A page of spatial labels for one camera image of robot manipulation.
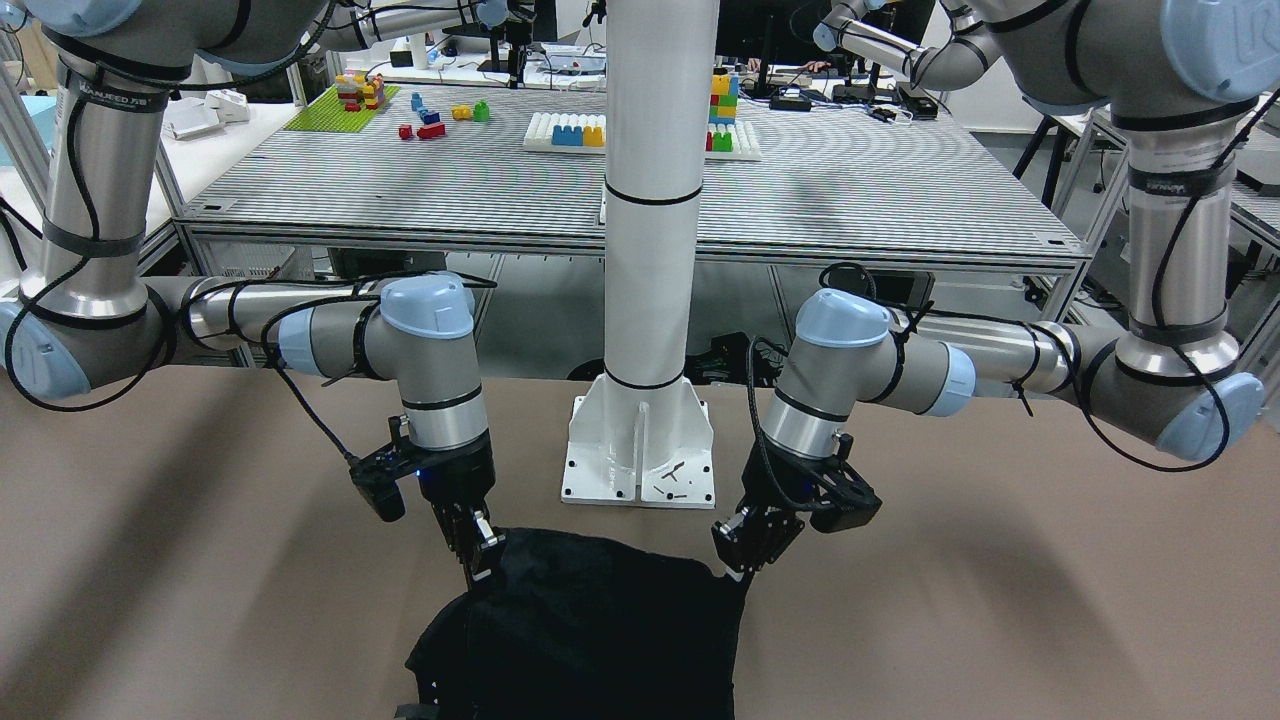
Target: white pole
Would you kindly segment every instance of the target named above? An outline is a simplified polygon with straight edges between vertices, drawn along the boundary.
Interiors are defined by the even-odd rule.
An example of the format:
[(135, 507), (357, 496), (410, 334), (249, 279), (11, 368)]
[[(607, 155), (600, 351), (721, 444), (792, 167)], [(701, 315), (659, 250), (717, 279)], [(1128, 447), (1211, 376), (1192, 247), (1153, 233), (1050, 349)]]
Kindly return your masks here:
[[(710, 480), (710, 425), (682, 370), (718, 12), (717, 0), (609, 3), (607, 375), (570, 427), (576, 468), (575, 445), (604, 457), (566, 470), (570, 502), (712, 502), (681, 475), (691, 468), (652, 480), (681, 462)], [(608, 487), (584, 493), (590, 473)]]

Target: black cloth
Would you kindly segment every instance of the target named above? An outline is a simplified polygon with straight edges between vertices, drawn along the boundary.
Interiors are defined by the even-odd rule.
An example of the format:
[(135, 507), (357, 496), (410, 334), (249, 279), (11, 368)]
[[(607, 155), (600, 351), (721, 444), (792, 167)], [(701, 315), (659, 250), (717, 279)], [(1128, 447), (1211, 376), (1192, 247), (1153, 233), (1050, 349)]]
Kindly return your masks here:
[(440, 720), (733, 717), (746, 584), (608, 539), (506, 534), (495, 577), (404, 664)]

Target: brown tabletop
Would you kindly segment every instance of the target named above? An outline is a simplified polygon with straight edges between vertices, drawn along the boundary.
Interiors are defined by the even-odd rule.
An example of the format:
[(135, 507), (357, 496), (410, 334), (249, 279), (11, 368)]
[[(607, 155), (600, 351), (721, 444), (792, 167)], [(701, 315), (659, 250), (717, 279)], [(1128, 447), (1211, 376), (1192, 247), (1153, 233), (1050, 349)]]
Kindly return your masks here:
[[(356, 452), (390, 384), (303, 380)], [(703, 388), (714, 511), (566, 506), (582, 387), (486, 383), (504, 525), (613, 537), (716, 565), (739, 497), (741, 388)], [(385, 525), (279, 379), (169, 368), (79, 415), (0, 389), (0, 717), (390, 717), (402, 667), (463, 588), (430, 509)], [(979, 400), (959, 418), (858, 407), (854, 465), (884, 509), (808, 530), (753, 585), (742, 719), (1275, 717), (1280, 439), (1162, 477), (1079, 414)]]

